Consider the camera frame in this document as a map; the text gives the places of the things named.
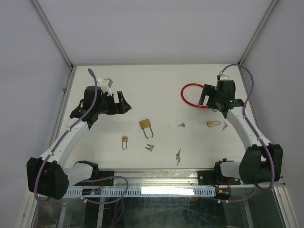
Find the red cable lock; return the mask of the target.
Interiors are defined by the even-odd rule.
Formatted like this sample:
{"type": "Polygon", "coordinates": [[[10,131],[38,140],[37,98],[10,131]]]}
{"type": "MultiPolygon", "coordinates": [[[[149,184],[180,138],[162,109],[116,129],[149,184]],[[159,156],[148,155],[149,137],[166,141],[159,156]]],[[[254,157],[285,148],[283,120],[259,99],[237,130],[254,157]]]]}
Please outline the red cable lock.
{"type": "Polygon", "coordinates": [[[194,100],[193,100],[194,96],[191,93],[191,89],[193,89],[193,88],[195,88],[194,91],[197,92],[198,88],[203,89],[204,86],[202,84],[198,84],[198,83],[189,83],[189,84],[186,84],[185,86],[183,86],[180,91],[180,96],[181,96],[181,99],[183,100],[183,102],[194,108],[208,109],[209,107],[207,105],[205,105],[205,103],[200,105],[200,104],[194,102],[194,100]]]}

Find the silver key pair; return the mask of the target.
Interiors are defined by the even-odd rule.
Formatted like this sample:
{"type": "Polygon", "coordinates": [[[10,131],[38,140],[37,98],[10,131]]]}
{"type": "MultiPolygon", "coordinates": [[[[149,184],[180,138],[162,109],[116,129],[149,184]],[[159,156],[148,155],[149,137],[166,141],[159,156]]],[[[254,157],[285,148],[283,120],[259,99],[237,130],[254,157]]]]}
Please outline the silver key pair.
{"type": "Polygon", "coordinates": [[[154,149],[154,145],[153,144],[146,144],[145,149],[147,149],[148,151],[152,152],[154,149]]]}

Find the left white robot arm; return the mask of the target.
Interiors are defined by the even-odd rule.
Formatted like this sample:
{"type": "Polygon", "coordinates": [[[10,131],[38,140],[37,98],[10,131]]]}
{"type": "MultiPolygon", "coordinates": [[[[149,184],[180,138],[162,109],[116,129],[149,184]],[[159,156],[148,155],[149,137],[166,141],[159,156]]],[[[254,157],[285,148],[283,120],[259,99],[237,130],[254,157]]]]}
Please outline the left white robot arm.
{"type": "Polygon", "coordinates": [[[83,99],[69,116],[65,131],[40,157],[28,160],[26,168],[30,192],[59,200],[74,185],[95,185],[99,182],[112,185],[109,174],[102,174],[97,163],[78,161],[71,168],[64,166],[76,144],[92,128],[99,115],[125,114],[131,110],[122,91],[118,91],[117,95],[118,103],[113,95],[100,87],[86,87],[83,99]]]}

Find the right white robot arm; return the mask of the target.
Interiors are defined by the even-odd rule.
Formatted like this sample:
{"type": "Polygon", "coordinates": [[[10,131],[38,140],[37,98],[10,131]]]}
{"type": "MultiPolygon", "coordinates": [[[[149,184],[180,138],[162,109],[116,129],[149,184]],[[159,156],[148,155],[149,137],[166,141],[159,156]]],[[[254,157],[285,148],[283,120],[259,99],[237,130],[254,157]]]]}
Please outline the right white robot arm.
{"type": "Polygon", "coordinates": [[[280,180],[283,148],[271,143],[245,112],[242,99],[235,98],[236,86],[233,80],[218,80],[216,86],[205,84],[199,99],[202,104],[208,97],[209,109],[216,109],[234,127],[240,137],[245,153],[240,162],[223,159],[217,161],[210,182],[224,184],[230,178],[241,180],[244,184],[258,185],[280,180]]]}

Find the silver key bunch front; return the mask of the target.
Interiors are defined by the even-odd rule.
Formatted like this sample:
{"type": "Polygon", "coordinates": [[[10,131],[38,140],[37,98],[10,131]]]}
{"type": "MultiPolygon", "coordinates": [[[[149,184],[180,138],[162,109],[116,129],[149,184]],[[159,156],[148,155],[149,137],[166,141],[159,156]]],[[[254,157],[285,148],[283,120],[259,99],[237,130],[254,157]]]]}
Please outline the silver key bunch front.
{"type": "Polygon", "coordinates": [[[176,154],[176,161],[177,161],[177,166],[181,165],[181,149],[179,149],[178,153],[176,154]]]}

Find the large brass padlock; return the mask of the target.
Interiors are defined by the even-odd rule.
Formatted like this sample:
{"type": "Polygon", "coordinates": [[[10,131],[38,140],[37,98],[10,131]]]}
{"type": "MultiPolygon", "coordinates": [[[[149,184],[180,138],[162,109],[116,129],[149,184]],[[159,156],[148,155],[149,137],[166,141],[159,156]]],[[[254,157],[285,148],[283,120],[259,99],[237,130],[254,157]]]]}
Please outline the large brass padlock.
{"type": "Polygon", "coordinates": [[[145,138],[152,139],[154,137],[152,125],[149,119],[141,120],[139,122],[139,125],[144,133],[145,138]]]}

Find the small brass padlock long shackle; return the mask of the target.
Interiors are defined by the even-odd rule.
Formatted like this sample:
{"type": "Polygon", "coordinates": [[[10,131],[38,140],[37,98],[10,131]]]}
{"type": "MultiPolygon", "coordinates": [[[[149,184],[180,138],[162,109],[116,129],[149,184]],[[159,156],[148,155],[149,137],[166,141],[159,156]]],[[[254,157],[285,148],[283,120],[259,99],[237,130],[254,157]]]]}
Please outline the small brass padlock long shackle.
{"type": "Polygon", "coordinates": [[[128,147],[128,137],[127,136],[123,136],[122,137],[122,149],[126,150],[128,147]]]}

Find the small brass padlock right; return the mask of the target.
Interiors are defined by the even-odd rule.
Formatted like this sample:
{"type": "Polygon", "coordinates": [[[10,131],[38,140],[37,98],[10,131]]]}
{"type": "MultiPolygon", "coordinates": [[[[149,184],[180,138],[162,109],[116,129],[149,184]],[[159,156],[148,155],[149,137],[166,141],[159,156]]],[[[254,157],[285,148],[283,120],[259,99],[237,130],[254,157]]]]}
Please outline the small brass padlock right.
{"type": "Polygon", "coordinates": [[[214,126],[218,126],[218,125],[220,125],[220,124],[221,124],[220,121],[208,121],[208,122],[207,122],[207,126],[208,126],[208,127],[214,127],[214,126]]]}

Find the right aluminium frame post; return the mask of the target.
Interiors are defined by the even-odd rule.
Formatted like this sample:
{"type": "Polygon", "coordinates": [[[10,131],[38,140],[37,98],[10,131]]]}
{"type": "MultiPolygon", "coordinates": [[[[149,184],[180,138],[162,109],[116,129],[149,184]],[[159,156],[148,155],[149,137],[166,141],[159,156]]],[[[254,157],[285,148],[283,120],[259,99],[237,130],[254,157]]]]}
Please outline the right aluminium frame post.
{"type": "Polygon", "coordinates": [[[275,8],[277,7],[278,3],[280,1],[279,0],[271,0],[267,9],[265,10],[258,26],[256,27],[248,45],[246,46],[241,58],[238,61],[238,64],[244,64],[246,58],[249,56],[250,51],[252,50],[254,44],[256,43],[259,35],[261,34],[263,28],[265,27],[267,21],[269,20],[269,18],[271,17],[273,11],[275,10],[275,8]]]}

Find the aluminium frame post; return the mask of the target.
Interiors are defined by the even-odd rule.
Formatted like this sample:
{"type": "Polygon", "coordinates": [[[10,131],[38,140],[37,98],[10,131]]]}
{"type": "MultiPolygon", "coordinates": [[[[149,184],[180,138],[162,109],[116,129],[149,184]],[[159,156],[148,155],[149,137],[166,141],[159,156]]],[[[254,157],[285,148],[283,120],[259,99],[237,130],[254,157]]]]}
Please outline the aluminium frame post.
{"type": "Polygon", "coordinates": [[[279,0],[271,0],[267,9],[265,10],[258,26],[256,27],[248,45],[246,46],[241,58],[238,61],[238,64],[244,64],[246,58],[249,56],[250,51],[252,50],[254,44],[256,43],[259,35],[261,34],[263,28],[265,27],[267,21],[269,20],[269,18],[271,17],[273,11],[275,10],[275,8],[277,7],[278,3],[280,1],[279,0]]]}
{"type": "Polygon", "coordinates": [[[30,0],[30,3],[34,7],[34,10],[37,12],[38,17],[41,20],[41,23],[43,24],[46,32],[50,36],[53,44],[55,45],[56,49],[58,50],[58,52],[59,52],[60,56],[62,57],[64,63],[67,65],[68,69],[70,71],[72,71],[73,68],[74,68],[74,64],[70,60],[67,52],[65,51],[62,43],[60,42],[55,30],[53,29],[53,27],[52,27],[52,25],[49,21],[49,19],[47,18],[44,10],[42,9],[41,4],[39,3],[38,0],[30,0]]]}

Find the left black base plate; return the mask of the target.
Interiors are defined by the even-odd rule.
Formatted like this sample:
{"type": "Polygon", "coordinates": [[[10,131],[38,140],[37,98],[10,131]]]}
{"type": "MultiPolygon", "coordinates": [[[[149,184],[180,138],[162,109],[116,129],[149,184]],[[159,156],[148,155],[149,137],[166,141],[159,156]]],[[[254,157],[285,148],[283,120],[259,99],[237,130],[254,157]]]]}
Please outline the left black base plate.
{"type": "Polygon", "coordinates": [[[90,178],[90,180],[98,180],[98,181],[91,181],[91,182],[78,182],[75,186],[113,186],[114,180],[113,179],[106,179],[114,176],[113,170],[99,170],[97,177],[90,178]]]}

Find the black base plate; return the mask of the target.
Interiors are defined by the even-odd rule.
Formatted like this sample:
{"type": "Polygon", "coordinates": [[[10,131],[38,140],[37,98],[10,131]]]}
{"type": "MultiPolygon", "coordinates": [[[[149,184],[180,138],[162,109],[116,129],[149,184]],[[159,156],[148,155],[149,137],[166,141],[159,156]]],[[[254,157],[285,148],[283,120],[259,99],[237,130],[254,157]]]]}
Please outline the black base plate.
{"type": "Polygon", "coordinates": [[[98,180],[98,181],[91,181],[91,182],[78,182],[75,186],[113,186],[114,180],[113,179],[106,179],[114,176],[113,170],[99,170],[97,177],[90,178],[90,180],[98,180]]]}
{"type": "Polygon", "coordinates": [[[210,185],[213,187],[219,187],[220,185],[240,185],[241,181],[232,177],[217,177],[213,170],[197,171],[198,184],[200,186],[210,185]]]}

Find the aluminium mounting rail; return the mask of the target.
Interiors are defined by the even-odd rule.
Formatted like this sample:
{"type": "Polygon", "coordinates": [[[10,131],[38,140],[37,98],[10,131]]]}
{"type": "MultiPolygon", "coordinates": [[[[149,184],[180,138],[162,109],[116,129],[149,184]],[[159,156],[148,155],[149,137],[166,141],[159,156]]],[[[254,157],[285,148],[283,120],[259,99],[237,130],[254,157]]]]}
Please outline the aluminium mounting rail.
{"type": "MultiPolygon", "coordinates": [[[[213,186],[198,184],[197,171],[205,171],[212,169],[116,169],[114,176],[105,178],[113,179],[113,186],[103,186],[105,188],[141,188],[141,187],[176,187],[176,188],[190,188],[190,187],[207,187],[213,186]]],[[[93,182],[98,180],[90,180],[90,178],[97,177],[99,171],[81,177],[78,182],[93,182]]]]}

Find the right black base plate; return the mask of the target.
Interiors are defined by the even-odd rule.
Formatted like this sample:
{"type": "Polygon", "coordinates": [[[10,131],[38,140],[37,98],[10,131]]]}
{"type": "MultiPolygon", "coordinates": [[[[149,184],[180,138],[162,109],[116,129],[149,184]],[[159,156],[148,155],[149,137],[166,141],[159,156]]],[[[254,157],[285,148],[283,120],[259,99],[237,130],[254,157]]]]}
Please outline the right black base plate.
{"type": "Polygon", "coordinates": [[[197,171],[198,184],[200,186],[210,185],[213,187],[219,187],[220,185],[240,185],[241,181],[232,177],[217,177],[213,170],[197,171]]]}

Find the left aluminium frame post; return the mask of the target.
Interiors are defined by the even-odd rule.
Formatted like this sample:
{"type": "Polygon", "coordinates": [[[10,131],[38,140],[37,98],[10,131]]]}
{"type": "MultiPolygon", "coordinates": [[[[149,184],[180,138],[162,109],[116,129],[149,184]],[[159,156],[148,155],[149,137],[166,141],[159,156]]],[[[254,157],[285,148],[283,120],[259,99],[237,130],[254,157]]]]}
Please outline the left aluminium frame post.
{"type": "Polygon", "coordinates": [[[53,44],[55,45],[56,49],[58,50],[58,52],[59,52],[60,56],[62,57],[64,63],[67,65],[68,69],[70,71],[72,71],[73,68],[74,68],[74,64],[70,60],[67,52],[65,51],[62,43],[60,42],[55,30],[53,29],[53,27],[52,27],[52,25],[49,21],[49,19],[47,18],[44,10],[42,9],[41,4],[39,3],[38,0],[30,0],[30,3],[34,7],[34,10],[37,12],[38,17],[41,20],[41,23],[43,24],[46,32],[50,36],[53,44]]]}

